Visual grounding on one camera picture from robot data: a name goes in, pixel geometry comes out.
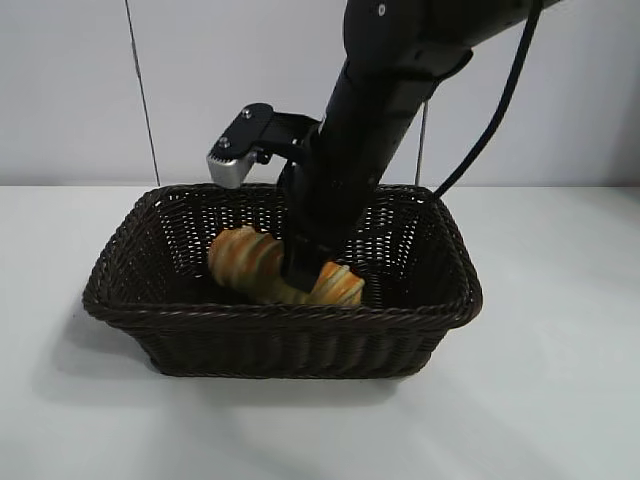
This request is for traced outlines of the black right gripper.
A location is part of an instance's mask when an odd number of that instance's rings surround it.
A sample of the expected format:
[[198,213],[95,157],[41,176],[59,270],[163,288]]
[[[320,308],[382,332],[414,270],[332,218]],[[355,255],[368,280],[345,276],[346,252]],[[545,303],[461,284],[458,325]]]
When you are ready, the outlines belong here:
[[408,69],[343,66],[305,159],[281,175],[289,209],[282,278],[310,293],[321,256],[337,261],[435,78]]

